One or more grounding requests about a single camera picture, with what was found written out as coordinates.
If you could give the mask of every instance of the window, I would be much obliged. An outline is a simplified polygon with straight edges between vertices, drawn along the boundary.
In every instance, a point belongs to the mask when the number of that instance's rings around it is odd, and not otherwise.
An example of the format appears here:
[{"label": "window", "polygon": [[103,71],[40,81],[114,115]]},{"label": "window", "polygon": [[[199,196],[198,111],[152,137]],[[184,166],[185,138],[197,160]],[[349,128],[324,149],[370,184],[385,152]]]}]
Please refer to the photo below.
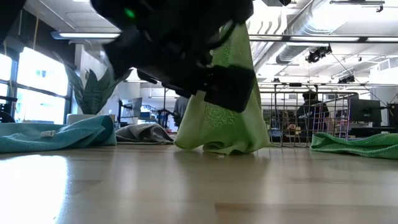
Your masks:
[{"label": "window", "polygon": [[63,124],[68,78],[60,62],[24,48],[17,87],[16,122]]},{"label": "window", "polygon": [[3,54],[0,54],[0,80],[8,81],[11,76],[12,60]]},{"label": "window", "polygon": [[[0,96],[7,96],[8,86],[0,83]],[[0,103],[6,103],[5,100],[0,100]]]},{"label": "window", "polygon": [[66,96],[68,77],[62,63],[27,47],[19,56],[18,84]]},{"label": "window", "polygon": [[16,122],[63,124],[65,99],[18,88]]}]

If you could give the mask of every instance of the green light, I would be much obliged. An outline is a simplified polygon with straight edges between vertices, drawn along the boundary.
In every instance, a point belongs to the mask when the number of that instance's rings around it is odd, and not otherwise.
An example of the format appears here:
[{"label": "green light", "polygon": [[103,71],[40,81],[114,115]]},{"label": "green light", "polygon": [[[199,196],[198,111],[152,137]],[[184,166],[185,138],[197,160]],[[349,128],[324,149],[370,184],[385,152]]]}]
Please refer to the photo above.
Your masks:
[{"label": "green light", "polygon": [[131,10],[131,9],[125,8],[125,9],[124,9],[124,13],[125,13],[128,17],[130,17],[130,18],[132,18],[132,19],[136,18],[136,15],[135,15],[134,11]]}]

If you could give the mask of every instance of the gray towel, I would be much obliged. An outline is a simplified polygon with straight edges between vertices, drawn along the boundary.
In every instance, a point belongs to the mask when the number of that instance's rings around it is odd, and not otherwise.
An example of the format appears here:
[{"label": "gray towel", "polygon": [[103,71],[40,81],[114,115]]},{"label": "gray towel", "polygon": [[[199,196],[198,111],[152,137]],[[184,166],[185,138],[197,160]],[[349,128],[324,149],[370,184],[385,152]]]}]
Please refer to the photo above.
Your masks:
[{"label": "gray towel", "polygon": [[116,131],[118,144],[173,144],[159,124],[131,124]]}]

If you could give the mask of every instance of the office chair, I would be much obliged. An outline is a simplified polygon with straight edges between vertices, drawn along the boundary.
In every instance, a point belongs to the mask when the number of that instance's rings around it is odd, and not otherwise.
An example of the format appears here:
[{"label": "office chair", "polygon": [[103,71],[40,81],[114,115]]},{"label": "office chair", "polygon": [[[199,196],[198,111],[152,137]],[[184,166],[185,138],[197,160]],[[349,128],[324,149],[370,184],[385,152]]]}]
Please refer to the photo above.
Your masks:
[{"label": "office chair", "polygon": [[[18,99],[13,97],[0,96],[0,100],[16,102]],[[11,116],[11,105],[12,103],[0,103],[0,123],[15,123],[14,118]]]}]

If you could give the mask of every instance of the ceiling light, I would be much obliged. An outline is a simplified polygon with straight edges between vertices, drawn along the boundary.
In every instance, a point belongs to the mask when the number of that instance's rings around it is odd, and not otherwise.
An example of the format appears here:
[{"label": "ceiling light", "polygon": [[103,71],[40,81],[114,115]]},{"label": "ceiling light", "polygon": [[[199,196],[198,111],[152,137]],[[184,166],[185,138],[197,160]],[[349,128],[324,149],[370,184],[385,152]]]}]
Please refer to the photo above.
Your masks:
[{"label": "ceiling light", "polygon": [[166,96],[166,97],[164,97],[164,96],[150,96],[149,98],[151,98],[151,99],[164,99],[164,98],[166,98],[166,99],[170,100],[170,99],[177,99],[178,97],[176,97],[176,96]]},{"label": "ceiling light", "polygon": [[398,37],[369,37],[367,42],[398,42]]},{"label": "ceiling light", "polygon": [[147,81],[145,81],[145,80],[124,80],[124,82],[129,82],[129,83],[146,83]]},{"label": "ceiling light", "polygon": [[119,34],[95,34],[95,33],[60,33],[64,38],[116,38]]},{"label": "ceiling light", "polygon": [[252,34],[249,36],[251,41],[281,41],[282,36],[280,35],[256,35]]},{"label": "ceiling light", "polygon": [[359,40],[359,37],[333,37],[333,36],[328,36],[328,37],[311,37],[311,36],[293,36],[290,38],[292,41],[322,41],[322,42],[357,42]]},{"label": "ceiling light", "polygon": [[73,33],[73,32],[52,32],[51,36],[56,40],[65,39],[115,39],[118,33]]},{"label": "ceiling light", "polygon": [[327,47],[328,43],[303,43],[303,42],[288,42],[288,46],[308,46],[308,47]]}]

